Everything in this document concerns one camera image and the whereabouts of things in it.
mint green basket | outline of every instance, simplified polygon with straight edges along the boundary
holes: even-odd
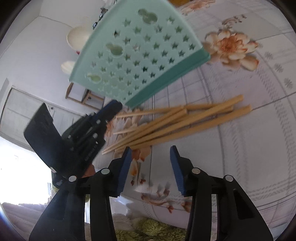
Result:
[[[69,81],[134,108],[209,59],[166,0],[120,0],[88,39]]]

